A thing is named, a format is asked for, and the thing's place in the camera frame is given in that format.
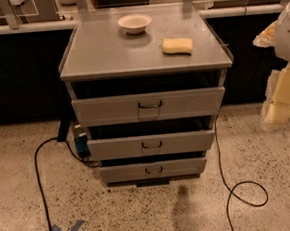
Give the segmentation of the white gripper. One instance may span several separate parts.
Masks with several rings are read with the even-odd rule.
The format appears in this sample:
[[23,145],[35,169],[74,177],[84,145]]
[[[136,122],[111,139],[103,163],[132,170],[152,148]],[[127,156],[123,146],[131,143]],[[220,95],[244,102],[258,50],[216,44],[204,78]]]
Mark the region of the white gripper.
[[[253,40],[256,47],[275,45],[276,22],[270,23]],[[266,131],[278,130],[290,119],[290,62],[281,71],[273,69],[265,89],[266,99],[261,110],[261,127]]]

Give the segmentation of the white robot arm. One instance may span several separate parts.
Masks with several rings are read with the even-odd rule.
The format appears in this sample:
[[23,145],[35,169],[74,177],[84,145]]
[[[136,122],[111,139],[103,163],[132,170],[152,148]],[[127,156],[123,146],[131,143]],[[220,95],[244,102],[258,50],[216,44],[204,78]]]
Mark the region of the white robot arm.
[[274,47],[274,53],[287,62],[281,71],[272,70],[266,86],[261,126],[266,131],[280,128],[290,119],[290,1],[279,18],[253,40],[256,47]]

